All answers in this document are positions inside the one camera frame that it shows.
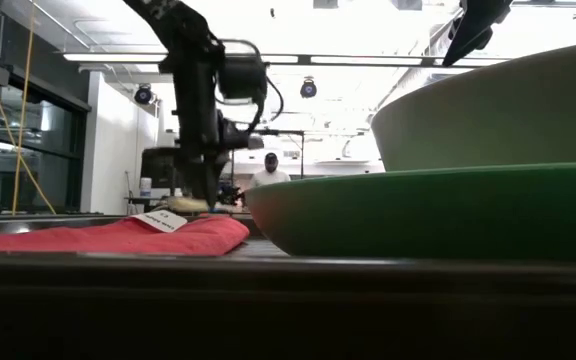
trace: yellow cable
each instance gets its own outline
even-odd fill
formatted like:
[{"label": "yellow cable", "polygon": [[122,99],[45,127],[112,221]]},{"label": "yellow cable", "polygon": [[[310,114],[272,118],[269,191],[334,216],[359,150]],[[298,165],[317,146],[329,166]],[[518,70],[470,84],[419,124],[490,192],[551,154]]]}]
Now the yellow cable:
[{"label": "yellow cable", "polygon": [[28,51],[26,52],[26,73],[24,75],[24,95],[21,101],[21,119],[19,121],[19,139],[17,140],[17,167],[15,168],[15,191],[12,195],[12,216],[17,213],[17,200],[19,198],[19,170],[21,168],[21,140],[24,134],[24,123],[26,122],[26,99],[28,97],[28,78],[30,77],[30,59],[32,57],[32,41],[35,32],[35,1],[31,0],[32,11],[30,13],[30,33],[28,36]]},{"label": "yellow cable", "polygon": [[[6,124],[6,131],[8,131],[8,137],[10,138],[10,143],[12,144],[12,146],[17,146],[15,144],[15,137],[12,136],[12,131],[10,131],[10,125],[8,124],[8,117],[6,116],[6,113],[4,112],[4,107],[1,104],[1,99],[0,99],[0,113],[1,113],[1,117],[4,119],[4,124]],[[44,192],[41,191],[41,186],[39,186],[39,183],[37,183],[37,181],[35,180],[35,177],[32,175],[32,172],[30,171],[30,168],[28,167],[28,164],[26,164],[26,160],[24,160],[23,157],[21,158],[21,163],[23,164],[24,168],[26,169],[26,172],[28,173],[30,180],[35,185],[35,188],[37,189],[39,196],[41,196],[41,198],[44,200],[46,205],[48,205],[48,207],[50,208],[50,211],[53,214],[57,214],[57,212],[52,207],[52,205],[50,205],[50,201],[48,201],[48,199],[46,198],[46,195],[44,195]]]}]

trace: beige bowl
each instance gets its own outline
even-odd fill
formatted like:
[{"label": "beige bowl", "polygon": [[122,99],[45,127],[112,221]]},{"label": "beige bowl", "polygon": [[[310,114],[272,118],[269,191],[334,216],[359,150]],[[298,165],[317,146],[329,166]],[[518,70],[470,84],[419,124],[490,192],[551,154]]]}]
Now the beige bowl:
[{"label": "beige bowl", "polygon": [[372,128],[388,171],[576,162],[576,46],[416,90]]}]

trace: white shirt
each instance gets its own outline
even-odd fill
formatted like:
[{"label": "white shirt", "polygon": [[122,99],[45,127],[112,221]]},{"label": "white shirt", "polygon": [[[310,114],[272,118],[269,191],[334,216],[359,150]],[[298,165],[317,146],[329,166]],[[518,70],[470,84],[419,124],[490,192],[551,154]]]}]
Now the white shirt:
[{"label": "white shirt", "polygon": [[263,185],[276,184],[280,182],[290,181],[290,175],[283,171],[275,170],[272,173],[268,171],[260,171],[252,176],[250,180],[250,188],[256,188]]}]

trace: lab room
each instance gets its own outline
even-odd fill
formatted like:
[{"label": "lab room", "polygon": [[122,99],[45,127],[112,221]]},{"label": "lab room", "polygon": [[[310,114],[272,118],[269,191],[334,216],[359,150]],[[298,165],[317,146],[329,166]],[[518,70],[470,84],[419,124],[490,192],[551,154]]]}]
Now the lab room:
[{"label": "lab room", "polygon": [[576,0],[0,0],[39,354],[576,359]]}]

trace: person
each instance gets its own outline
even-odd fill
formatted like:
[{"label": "person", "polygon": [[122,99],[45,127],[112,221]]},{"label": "person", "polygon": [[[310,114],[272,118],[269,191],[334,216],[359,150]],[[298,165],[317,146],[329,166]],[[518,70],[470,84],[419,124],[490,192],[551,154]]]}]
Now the person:
[{"label": "person", "polygon": [[252,176],[252,180],[250,181],[251,189],[263,185],[290,181],[290,175],[283,171],[277,170],[279,160],[277,159],[277,155],[275,153],[266,154],[264,165],[266,166],[266,170],[260,171]]}]

